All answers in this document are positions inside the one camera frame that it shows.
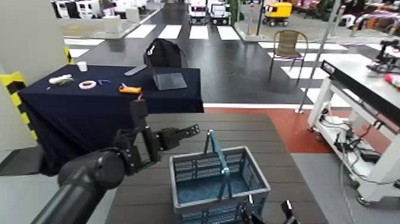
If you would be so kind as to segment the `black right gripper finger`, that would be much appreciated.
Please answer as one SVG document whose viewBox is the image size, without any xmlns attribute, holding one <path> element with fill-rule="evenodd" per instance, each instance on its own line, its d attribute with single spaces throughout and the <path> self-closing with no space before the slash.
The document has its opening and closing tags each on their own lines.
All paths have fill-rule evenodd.
<svg viewBox="0 0 400 224">
<path fill-rule="evenodd" d="M 255 204 L 252 195 L 248 195 L 240 209 L 240 218 L 242 223 L 261 224 L 261 219 L 255 213 Z"/>
<path fill-rule="evenodd" d="M 286 217 L 286 220 L 283 222 L 283 224 L 299 224 L 299 220 L 295 217 L 292 204 L 289 200 L 285 200 L 280 206 Z"/>
</svg>

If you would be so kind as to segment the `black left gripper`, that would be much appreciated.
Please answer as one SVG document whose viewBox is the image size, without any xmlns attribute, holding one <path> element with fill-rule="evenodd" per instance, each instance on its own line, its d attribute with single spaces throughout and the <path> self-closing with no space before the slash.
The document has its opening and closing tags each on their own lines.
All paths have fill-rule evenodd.
<svg viewBox="0 0 400 224">
<path fill-rule="evenodd" d="M 118 148 L 124 161 L 126 175 L 131 176 L 160 161 L 159 150 L 168 151 L 180 145 L 180 141 L 191 138 L 200 133 L 197 124 L 183 129 L 167 127 L 156 131 L 146 122 L 148 109 L 144 99 L 137 99 L 130 103 L 130 114 L 133 121 L 133 129 L 119 129 L 113 139 L 113 146 Z M 143 161 L 138 147 L 135 145 L 137 135 L 141 133 L 148 153 L 148 160 Z"/>
</svg>

